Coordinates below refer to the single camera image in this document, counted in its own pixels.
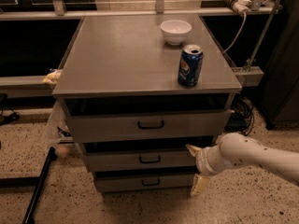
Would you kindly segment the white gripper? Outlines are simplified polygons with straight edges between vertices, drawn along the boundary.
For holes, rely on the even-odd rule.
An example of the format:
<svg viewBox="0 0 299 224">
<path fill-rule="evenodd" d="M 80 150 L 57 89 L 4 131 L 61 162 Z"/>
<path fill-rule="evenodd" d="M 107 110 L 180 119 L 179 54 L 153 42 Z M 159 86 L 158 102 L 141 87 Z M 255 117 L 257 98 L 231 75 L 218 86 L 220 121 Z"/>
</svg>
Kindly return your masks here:
<svg viewBox="0 0 299 224">
<path fill-rule="evenodd" d="M 220 163 L 220 152 L 217 147 L 200 148 L 186 145 L 193 157 L 196 157 L 196 167 L 199 174 L 195 174 L 192 183 L 191 195 L 199 195 L 209 184 L 210 176 L 217 175 L 220 170 L 216 166 Z"/>
</svg>

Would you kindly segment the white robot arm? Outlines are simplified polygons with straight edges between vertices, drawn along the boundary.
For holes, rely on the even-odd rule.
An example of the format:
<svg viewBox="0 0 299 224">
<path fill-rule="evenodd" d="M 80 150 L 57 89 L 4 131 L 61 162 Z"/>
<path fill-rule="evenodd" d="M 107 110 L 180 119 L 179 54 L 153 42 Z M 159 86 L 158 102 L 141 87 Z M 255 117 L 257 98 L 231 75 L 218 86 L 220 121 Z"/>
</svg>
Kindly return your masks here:
<svg viewBox="0 0 299 224">
<path fill-rule="evenodd" d="M 282 179 L 299 185 L 299 154 L 265 147 L 256 139 L 240 133 L 225 134 L 213 147 L 186 145 L 194 157 L 197 170 L 191 195 L 200 194 L 210 179 L 223 172 L 246 166 L 257 166 Z"/>
</svg>

